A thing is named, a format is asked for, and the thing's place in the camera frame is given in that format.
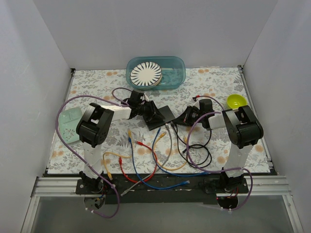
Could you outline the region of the black network switch box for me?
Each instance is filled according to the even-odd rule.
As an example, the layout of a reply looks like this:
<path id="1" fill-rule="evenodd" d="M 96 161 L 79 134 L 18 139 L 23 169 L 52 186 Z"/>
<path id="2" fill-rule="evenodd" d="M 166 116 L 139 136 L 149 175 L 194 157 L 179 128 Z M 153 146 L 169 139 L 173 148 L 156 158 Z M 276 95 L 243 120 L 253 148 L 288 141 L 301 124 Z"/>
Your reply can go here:
<path id="1" fill-rule="evenodd" d="M 164 106 L 159 108 L 159 114 L 156 113 L 155 116 L 151 117 L 151 120 L 145 121 L 147 128 L 151 131 L 158 127 L 165 125 L 175 119 L 169 106 Z"/>

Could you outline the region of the yellow ethernet cable short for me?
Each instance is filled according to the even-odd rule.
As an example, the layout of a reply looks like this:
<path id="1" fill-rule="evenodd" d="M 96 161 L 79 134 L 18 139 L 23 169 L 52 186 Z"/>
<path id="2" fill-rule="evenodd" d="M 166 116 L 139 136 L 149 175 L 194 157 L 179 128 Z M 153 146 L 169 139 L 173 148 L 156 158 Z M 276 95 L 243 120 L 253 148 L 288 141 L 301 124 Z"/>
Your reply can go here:
<path id="1" fill-rule="evenodd" d="M 109 180 L 113 180 L 113 176 L 112 176 L 112 173 L 110 172 L 109 168 L 108 168 L 108 164 L 111 163 L 111 159 L 109 158 L 106 158 L 107 156 L 109 155 L 114 155 L 114 156 L 117 156 L 119 159 L 130 159 L 132 156 L 124 156 L 124 155 L 120 155 L 120 154 L 117 154 L 117 153 L 114 153 L 114 152 L 110 152 L 110 151 L 106 151 L 103 153 L 103 165 L 104 165 L 104 168 L 106 170 L 106 174 L 108 175 L 108 178 Z"/>

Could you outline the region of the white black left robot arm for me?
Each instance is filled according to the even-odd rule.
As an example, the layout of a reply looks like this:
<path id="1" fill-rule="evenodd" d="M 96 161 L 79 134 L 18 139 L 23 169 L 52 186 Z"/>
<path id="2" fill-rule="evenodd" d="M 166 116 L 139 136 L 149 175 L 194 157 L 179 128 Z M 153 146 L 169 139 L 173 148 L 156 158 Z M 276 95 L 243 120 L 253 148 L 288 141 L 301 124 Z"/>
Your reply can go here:
<path id="1" fill-rule="evenodd" d="M 129 120 L 142 116 L 147 125 L 163 123 L 164 114 L 156 107 L 154 101 L 144 97 L 144 93 L 132 91 L 131 96 L 120 101 L 120 104 L 101 106 L 90 103 L 80 119 L 76 132 L 83 143 L 86 164 L 81 175 L 90 178 L 86 187 L 92 194 L 103 190 L 103 181 L 98 179 L 103 171 L 101 165 L 102 143 L 106 140 L 111 122 Z"/>

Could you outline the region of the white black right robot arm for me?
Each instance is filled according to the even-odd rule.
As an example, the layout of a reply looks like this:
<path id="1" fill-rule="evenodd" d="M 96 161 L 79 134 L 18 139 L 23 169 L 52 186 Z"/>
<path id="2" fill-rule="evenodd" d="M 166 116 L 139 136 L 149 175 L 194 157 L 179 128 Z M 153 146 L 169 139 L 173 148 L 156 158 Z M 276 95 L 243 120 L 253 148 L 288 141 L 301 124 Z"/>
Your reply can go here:
<path id="1" fill-rule="evenodd" d="M 233 192 L 242 185 L 243 170 L 247 157 L 253 146 L 263 137 L 263 127 L 248 105 L 237 109 L 222 110 L 217 113 L 213 109 L 212 100 L 195 101 L 176 119 L 175 125 L 194 128 L 201 123 L 207 130 L 224 128 L 231 142 L 226 164 L 220 173 L 218 186 L 226 193 Z"/>

